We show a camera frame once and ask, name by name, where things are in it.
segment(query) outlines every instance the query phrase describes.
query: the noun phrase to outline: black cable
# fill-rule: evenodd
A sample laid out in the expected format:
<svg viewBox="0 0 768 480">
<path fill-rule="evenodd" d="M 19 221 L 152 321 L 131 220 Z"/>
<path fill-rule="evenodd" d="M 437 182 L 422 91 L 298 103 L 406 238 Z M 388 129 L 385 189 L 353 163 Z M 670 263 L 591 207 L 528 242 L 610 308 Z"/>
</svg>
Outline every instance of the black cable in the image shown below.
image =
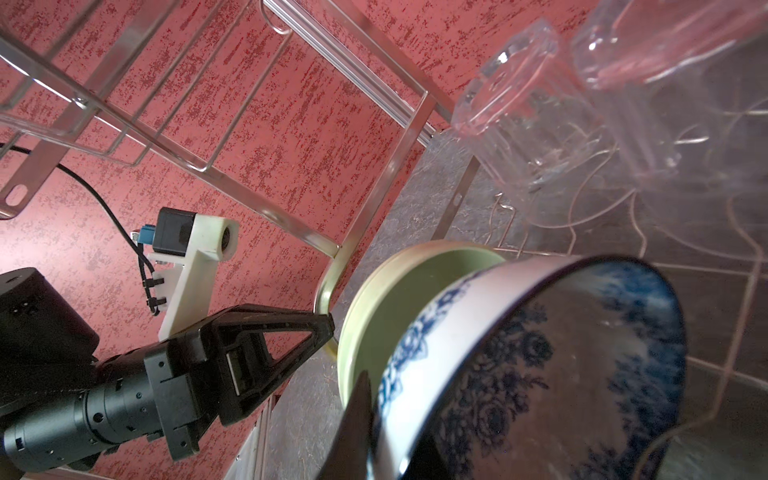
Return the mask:
<svg viewBox="0 0 768 480">
<path fill-rule="evenodd" d="M 4 143 L 0 142 L 0 148 L 3 148 L 5 146 Z M 11 151 L 16 151 L 20 154 L 27 154 L 29 155 L 32 153 L 32 150 L 24 147 L 17 147 L 16 145 L 11 146 Z M 76 174 L 72 170 L 66 168 L 62 164 L 56 165 L 56 167 L 72 177 L 74 181 L 78 182 L 85 190 L 88 191 L 91 195 L 94 196 L 96 201 L 101 205 L 101 208 L 104 209 L 105 212 L 107 212 L 107 215 L 109 216 L 110 220 L 112 220 L 112 223 L 118 228 L 118 231 L 120 232 L 120 235 L 123 237 L 123 239 L 128 243 L 128 245 L 131 247 L 131 249 L 136 252 L 136 255 L 138 256 L 139 261 L 139 272 L 141 273 L 141 285 L 144 286 L 144 292 L 147 294 L 147 305 L 149 306 L 149 310 L 152 312 L 153 315 L 159 315 L 160 310 L 150 304 L 150 301 L 152 300 L 152 293 L 149 291 L 149 286 L 147 286 L 147 272 L 144 270 L 145 267 L 147 267 L 150 271 L 150 273 L 154 272 L 154 267 L 152 267 L 152 263 L 149 261 L 149 259 L 144 255 L 144 245 L 142 243 L 136 244 L 133 240 L 131 240 L 131 237 L 128 235 L 128 233 L 125 231 L 122 225 L 120 225 L 120 221 L 118 218 L 112 213 L 112 210 L 107 205 L 107 202 L 104 201 L 103 198 L 101 198 L 101 195 L 98 194 L 98 192 L 81 177 L 80 175 Z"/>
<path fill-rule="evenodd" d="M 144 255 L 144 249 L 139 248 L 139 246 L 134 243 L 133 240 L 131 240 L 131 237 L 128 235 L 128 233 L 125 231 L 122 225 L 120 225 L 120 221 L 118 218 L 112 213 L 112 210 L 110 210 L 109 206 L 107 205 L 107 202 L 104 201 L 103 198 L 101 198 L 101 195 L 99 195 L 94 188 L 88 184 L 87 181 L 83 180 L 83 178 L 73 172 L 72 170 L 69 170 L 62 164 L 56 165 L 56 167 L 69 175 L 70 177 L 74 178 L 74 181 L 78 182 L 80 185 L 83 186 L 85 190 L 88 190 L 88 192 L 93 195 L 96 198 L 96 201 L 101 205 L 101 208 L 104 209 L 105 212 L 107 212 L 107 215 L 109 215 L 109 218 L 112 220 L 112 223 L 118 228 L 118 231 L 120 231 L 120 235 L 123 237 L 123 239 L 128 243 L 128 245 L 131 246 L 131 249 L 136 252 L 136 254 L 139 256 L 139 261 L 143 262 L 144 265 L 149 268 L 150 272 L 154 272 L 154 268 L 152 267 L 152 263 L 149 261 L 148 258 Z"/>
<path fill-rule="evenodd" d="M 138 243 L 136 247 L 138 247 L 139 250 L 144 253 L 143 243 Z M 141 274 L 141 285 L 144 286 L 144 292 L 147 294 L 147 306 L 149 306 L 149 310 L 152 312 L 152 315 L 158 316 L 160 315 L 160 309 L 157 308 L 156 305 L 150 304 L 152 299 L 152 292 L 149 291 L 149 286 L 147 284 L 147 272 L 144 270 L 144 264 L 141 262 L 141 257 L 139 257 L 139 273 Z"/>
</svg>

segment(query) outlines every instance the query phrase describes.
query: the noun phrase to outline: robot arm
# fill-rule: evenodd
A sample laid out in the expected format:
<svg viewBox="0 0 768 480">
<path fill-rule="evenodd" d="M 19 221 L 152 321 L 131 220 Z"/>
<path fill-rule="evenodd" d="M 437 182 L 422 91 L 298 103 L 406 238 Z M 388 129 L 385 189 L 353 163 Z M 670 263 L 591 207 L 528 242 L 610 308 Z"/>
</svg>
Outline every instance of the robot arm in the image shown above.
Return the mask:
<svg viewBox="0 0 768 480">
<path fill-rule="evenodd" d="M 217 264 L 237 248 L 233 220 L 163 209 L 153 233 L 150 258 L 174 264 L 152 279 L 167 306 L 161 341 L 103 362 L 91 356 L 96 333 L 37 270 L 0 275 L 0 438 L 20 470 L 88 469 L 140 436 L 186 458 L 217 416 L 245 419 L 333 336 L 330 315 L 257 305 L 207 315 Z M 275 359 L 264 333 L 285 331 L 309 335 Z"/>
</svg>

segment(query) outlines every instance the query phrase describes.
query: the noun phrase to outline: bowl rim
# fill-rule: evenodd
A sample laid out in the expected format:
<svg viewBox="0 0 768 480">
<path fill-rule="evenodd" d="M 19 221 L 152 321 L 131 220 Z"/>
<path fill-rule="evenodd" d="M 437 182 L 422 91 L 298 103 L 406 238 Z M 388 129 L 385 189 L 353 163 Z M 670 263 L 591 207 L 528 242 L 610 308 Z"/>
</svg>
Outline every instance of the bowl rim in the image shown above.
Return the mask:
<svg viewBox="0 0 768 480">
<path fill-rule="evenodd" d="M 403 278 L 409 275 L 413 270 L 422 265 L 424 262 L 444 253 L 460 250 L 490 253 L 499 259 L 499 263 L 506 261 L 506 259 L 500 253 L 494 251 L 492 248 L 487 247 L 486 245 L 481 245 L 479 243 L 445 239 L 430 240 L 423 243 L 417 243 L 416 245 L 411 245 L 410 247 L 406 247 L 405 249 L 400 250 L 398 253 L 395 253 L 387 260 L 384 260 L 381 265 L 376 267 L 376 269 L 371 272 L 370 275 L 368 275 L 368 278 L 366 278 L 366 281 L 362 283 L 360 288 L 357 290 L 357 293 L 355 294 L 352 302 L 349 304 L 349 308 L 347 309 L 344 318 L 344 323 L 341 327 L 341 332 L 339 333 L 339 354 L 336 359 L 336 376 L 339 384 L 339 397 L 341 398 L 342 406 L 346 407 L 346 404 L 349 401 L 349 396 L 352 393 L 352 388 L 354 387 L 354 382 L 356 381 L 356 379 L 353 378 L 353 372 L 357 364 L 357 354 L 361 347 L 360 342 L 362 341 L 362 337 L 370 325 L 374 313 L 376 313 L 376 311 L 379 309 L 384 298 Z M 399 266 L 399 269 L 396 269 L 395 265 L 393 264 L 398 259 L 409 254 L 417 256 L 416 263 L 408 266 Z M 362 316 L 362 322 L 360 319 L 355 322 L 356 330 L 355 334 L 352 334 L 352 330 L 347 329 L 347 325 L 349 325 L 351 322 L 348 322 L 347 320 L 350 313 L 355 311 L 355 308 L 362 308 L 359 307 L 362 302 L 362 298 L 364 297 L 364 295 L 361 295 L 361 293 L 369 288 L 371 283 L 376 281 L 376 277 L 380 276 L 382 272 L 389 269 L 392 269 L 395 275 L 392 276 L 388 282 L 386 282 L 383 290 L 377 292 L 378 296 L 376 297 L 376 300 L 371 302 L 368 308 L 363 311 L 365 315 Z"/>
<path fill-rule="evenodd" d="M 464 371 L 464 369 L 469 365 L 469 363 L 472 361 L 475 355 L 480 352 L 481 347 L 485 345 L 488 342 L 488 340 L 491 339 L 491 337 L 494 336 L 501 329 L 502 319 L 511 315 L 514 311 L 519 309 L 521 306 L 524 306 L 529 300 L 532 300 L 533 298 L 535 298 L 543 290 L 549 288 L 550 286 L 557 283 L 559 280 L 562 280 L 566 276 L 569 276 L 572 273 L 575 273 L 579 270 L 583 270 L 584 268 L 587 268 L 589 266 L 597 265 L 599 263 L 609 263 L 609 262 L 635 263 L 639 266 L 642 266 L 644 269 L 651 271 L 652 273 L 655 273 L 656 276 L 660 278 L 662 282 L 664 282 L 664 285 L 672 293 L 672 298 L 674 299 L 673 309 L 677 311 L 677 321 L 680 324 L 680 331 L 682 332 L 682 336 L 683 336 L 683 347 L 685 348 L 684 355 L 687 356 L 688 338 L 686 335 L 684 315 L 683 315 L 682 307 L 680 305 L 680 300 L 678 299 L 677 293 L 672 287 L 672 284 L 669 282 L 669 280 L 667 280 L 667 278 L 662 274 L 662 272 L 658 268 L 646 262 L 645 260 L 642 260 L 636 257 L 630 257 L 628 255 L 622 255 L 622 254 L 609 253 L 609 254 L 595 255 L 592 257 L 578 258 L 576 261 L 562 266 L 556 271 L 548 274 L 544 279 L 539 280 L 539 282 L 536 283 L 534 286 L 532 286 L 528 290 L 528 292 L 524 293 L 520 298 L 517 299 L 517 301 L 510 304 L 510 306 L 507 307 L 503 311 L 503 313 L 498 316 L 496 320 L 494 320 L 491 328 L 488 329 L 488 331 L 480 338 L 480 340 L 467 352 L 467 354 L 464 356 L 462 361 L 459 363 L 458 368 L 450 375 L 448 381 L 445 383 L 443 388 L 440 390 L 440 393 L 437 395 L 437 400 L 435 400 L 435 402 L 431 405 L 429 413 L 426 415 L 426 417 L 422 421 L 422 424 L 419 426 L 419 430 L 416 433 L 414 442 L 407 448 L 406 454 L 399 460 L 398 463 L 402 464 L 402 462 L 407 461 L 407 465 L 410 465 L 413 459 L 414 451 L 416 450 L 416 447 L 418 446 L 419 441 L 424 436 L 426 429 L 433 423 L 438 413 L 442 410 L 443 407 L 445 407 L 445 404 L 448 401 L 449 390 L 453 385 L 455 385 L 459 374 Z M 498 268 L 498 267 L 499 265 L 496 265 L 491 267 L 491 269 Z M 687 373 L 687 363 L 684 362 L 683 375 L 680 381 L 680 384 L 683 386 L 685 386 L 686 373 Z M 683 398 L 680 397 L 677 402 L 678 415 L 680 414 L 680 404 L 682 403 L 682 401 L 683 401 Z M 396 471 L 396 479 L 401 480 L 404 474 L 405 474 L 404 472 L 400 473 L 399 471 Z"/>
</svg>

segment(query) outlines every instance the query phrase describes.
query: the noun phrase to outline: cup rim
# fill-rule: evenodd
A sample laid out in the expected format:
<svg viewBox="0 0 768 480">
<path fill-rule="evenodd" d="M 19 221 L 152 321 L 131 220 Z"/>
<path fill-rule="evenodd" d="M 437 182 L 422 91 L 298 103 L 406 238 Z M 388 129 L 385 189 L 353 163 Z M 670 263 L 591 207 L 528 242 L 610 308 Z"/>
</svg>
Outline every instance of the cup rim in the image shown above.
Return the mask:
<svg viewBox="0 0 768 480">
<path fill-rule="evenodd" d="M 446 239 L 430 240 L 428 242 L 411 245 L 410 247 L 406 247 L 405 249 L 400 250 L 398 253 L 395 253 L 387 260 L 384 260 L 384 262 L 381 265 L 376 267 L 376 269 L 373 272 L 371 272 L 371 274 L 368 275 L 368 278 L 366 278 L 366 280 L 362 283 L 357 293 L 355 294 L 355 297 L 353 298 L 352 302 L 349 304 L 349 308 L 347 309 L 347 313 L 345 315 L 346 317 L 349 316 L 349 313 L 352 312 L 361 301 L 360 293 L 363 292 L 366 288 L 370 288 L 372 281 L 383 270 L 392 268 L 392 265 L 396 262 L 396 260 L 402 258 L 405 255 L 417 256 L 416 263 L 414 263 L 413 265 L 410 265 L 408 268 L 401 267 L 401 270 L 395 271 L 395 276 L 392 278 L 392 281 L 389 284 L 389 288 L 384 292 L 380 292 L 376 301 L 371 304 L 368 315 L 366 316 L 366 321 L 364 325 L 360 326 L 361 333 L 358 336 L 350 337 L 349 336 L 350 334 L 346 336 L 344 335 L 345 327 L 348 324 L 347 318 L 344 319 L 344 324 L 341 327 L 341 332 L 339 332 L 339 349 L 346 349 L 347 347 L 349 347 L 350 348 L 350 351 L 348 354 L 349 358 L 345 361 L 344 359 L 342 359 L 342 356 L 339 355 L 339 358 L 336 361 L 336 367 L 337 367 L 336 376 L 339 384 L 339 397 L 341 398 L 343 406 L 346 407 L 347 402 L 349 401 L 349 396 L 352 393 L 352 388 L 354 387 L 355 381 L 357 380 L 357 378 L 353 375 L 353 373 L 355 370 L 355 366 L 357 364 L 357 355 L 361 347 L 360 342 L 362 341 L 362 337 L 364 336 L 365 331 L 368 329 L 368 326 L 371 323 L 373 314 L 376 313 L 376 311 L 379 309 L 379 307 L 381 306 L 381 303 L 384 301 L 386 296 L 389 294 L 389 292 L 392 291 L 395 285 L 397 285 L 406 276 L 408 276 L 413 270 L 416 270 L 416 268 L 418 268 L 425 262 L 435 257 L 438 257 L 440 255 L 459 252 L 459 251 L 481 252 L 481 253 L 487 253 L 489 255 L 495 255 L 500 259 L 500 263 L 503 263 L 505 260 L 504 257 L 500 255 L 498 252 L 495 252 L 493 249 L 485 245 L 480 245 L 478 243 L 467 242 L 464 240 L 446 240 Z M 343 342 L 342 338 L 350 339 L 350 340 Z"/>
<path fill-rule="evenodd" d="M 609 253 L 609 254 L 595 255 L 593 257 L 584 257 L 584 258 L 575 257 L 575 261 L 560 267 L 556 271 L 548 274 L 544 279 L 539 280 L 534 286 L 528 289 L 526 293 L 524 293 L 520 298 L 514 301 L 508 308 L 506 308 L 503 311 L 503 313 L 498 316 L 496 320 L 494 320 L 491 328 L 488 329 L 488 331 L 480 338 L 480 340 L 466 353 L 462 361 L 459 363 L 458 368 L 450 375 L 448 381 L 445 383 L 440 393 L 437 395 L 437 400 L 435 400 L 432 403 L 429 413 L 422 420 L 421 425 L 419 426 L 419 430 L 415 435 L 414 441 L 406 449 L 406 454 L 403 457 L 401 457 L 401 459 L 397 463 L 401 465 L 404 461 L 407 461 L 407 465 L 410 465 L 411 460 L 413 458 L 414 451 L 416 450 L 416 446 L 419 444 L 419 440 L 421 440 L 421 438 L 424 436 L 428 426 L 432 424 L 435 417 L 442 410 L 442 407 L 445 406 L 445 403 L 448 400 L 449 390 L 453 385 L 455 385 L 456 380 L 458 379 L 458 376 L 461 374 L 461 372 L 465 370 L 465 368 L 472 361 L 475 355 L 480 352 L 480 349 L 482 348 L 482 346 L 485 345 L 488 342 L 488 340 L 491 339 L 491 337 L 493 337 L 501 329 L 502 327 L 502 322 L 500 321 L 501 319 L 511 315 L 514 311 L 519 309 L 521 306 L 524 306 L 528 301 L 535 298 L 543 290 L 554 285 L 555 283 L 557 283 L 559 280 L 562 280 L 566 276 L 569 276 L 572 273 L 575 273 L 579 270 L 583 270 L 584 268 L 587 268 L 589 266 L 597 265 L 599 263 L 609 263 L 609 262 L 634 263 L 654 273 L 659 279 L 661 279 L 664 285 L 671 292 L 672 298 L 674 299 L 673 308 L 678 312 L 677 321 L 680 324 L 680 331 L 682 332 L 682 335 L 683 335 L 683 344 L 686 346 L 686 350 L 687 350 L 687 335 L 685 330 L 683 310 L 680 306 L 680 301 L 677 298 L 677 293 L 674 291 L 672 284 L 669 282 L 669 280 L 667 280 L 667 278 L 662 274 L 662 272 L 658 268 L 646 262 L 645 260 L 642 260 L 636 257 L 631 257 L 628 255 L 622 255 L 622 254 Z M 499 265 L 493 266 L 491 267 L 490 270 L 494 268 L 499 268 L 501 265 L 505 265 L 505 263 L 501 263 Z M 685 377 L 685 372 L 687 371 L 687 365 L 683 366 L 683 371 L 684 371 L 684 377 Z M 397 480 L 400 480 L 403 477 L 403 475 L 404 473 L 396 471 Z"/>
</svg>

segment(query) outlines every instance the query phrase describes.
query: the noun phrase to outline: stainless steel frame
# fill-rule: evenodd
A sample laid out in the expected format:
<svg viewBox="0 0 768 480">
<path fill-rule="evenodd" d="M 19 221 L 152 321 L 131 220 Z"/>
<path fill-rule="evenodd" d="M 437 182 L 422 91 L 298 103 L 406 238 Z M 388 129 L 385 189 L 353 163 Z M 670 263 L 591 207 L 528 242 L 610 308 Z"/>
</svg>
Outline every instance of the stainless steel frame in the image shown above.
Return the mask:
<svg viewBox="0 0 768 480">
<path fill-rule="evenodd" d="M 217 13 L 229 2 L 236 2 L 240 6 L 237 18 L 228 26 L 210 56 L 171 109 L 170 114 L 166 116 L 157 129 L 142 122 L 140 117 L 147 106 L 199 40 L 204 30 L 216 18 Z M 315 298 L 315 310 L 319 313 L 327 313 L 334 289 L 342 278 L 349 260 L 359 246 L 360 240 L 376 215 L 414 143 L 418 140 L 427 145 L 435 133 L 435 128 L 428 123 L 429 115 L 433 111 L 437 111 L 444 119 L 450 121 L 453 102 L 386 36 L 374 28 L 350 2 L 329 2 L 328 5 L 331 12 L 343 25 L 349 27 L 351 32 L 365 46 L 371 48 L 372 52 L 378 55 L 386 65 L 392 68 L 406 85 L 422 96 L 422 100 L 415 110 L 294 0 L 257 0 L 257 2 L 267 23 L 278 35 L 284 35 L 284 40 L 257 82 L 250 89 L 245 102 L 241 104 L 209 158 L 198 157 L 182 147 L 164 135 L 164 129 L 192 94 L 247 9 L 255 5 L 253 0 L 219 0 L 202 25 L 190 36 L 179 55 L 159 77 L 139 108 L 132 113 L 123 111 L 111 104 L 106 98 L 141 53 L 143 47 L 177 6 L 178 0 L 146 2 L 136 14 L 131 25 L 104 56 L 102 62 L 85 84 L 77 83 L 56 68 L 52 59 L 86 24 L 88 18 L 101 6 L 102 0 L 93 0 L 43 55 L 37 54 L 8 31 L 0 31 L 0 55 L 2 59 L 25 76 L 12 94 L 0 104 L 0 124 L 5 124 L 14 130 L 10 141 L 6 142 L 3 148 L 0 148 L 0 159 L 24 134 L 43 140 L 0 191 L 0 218 L 11 219 L 24 209 L 69 148 L 75 148 L 127 167 L 138 165 L 149 151 L 153 151 L 330 257 L 331 261 L 318 286 Z M 285 22 L 288 28 L 275 26 L 266 14 L 264 5 Z M 273 201 L 245 187 L 214 166 L 214 162 L 227 144 L 248 104 L 258 92 L 271 68 L 286 50 L 294 32 L 312 45 L 405 128 L 395 150 L 390 155 L 389 162 L 341 244 L 312 229 L 300 218 L 289 214 Z M 33 83 L 47 88 L 69 103 L 65 112 L 51 126 L 28 121 L 10 113 L 10 110 L 28 93 Z M 99 150 L 78 141 L 81 133 L 94 119 L 118 132 L 117 137 L 106 150 Z M 141 153 L 133 161 L 126 161 L 116 155 L 118 148 L 125 141 L 130 141 L 141 147 Z M 9 195 L 18 186 L 23 186 L 26 192 L 19 202 L 11 205 L 8 202 Z M 329 351 L 335 354 L 333 350 L 333 346 L 330 346 Z"/>
<path fill-rule="evenodd" d="M 272 421 L 272 409 L 275 407 L 275 396 L 272 395 L 264 403 L 264 407 L 256 420 L 248 438 L 227 470 L 223 480 L 261 480 L 267 462 L 266 443 Z"/>
</svg>

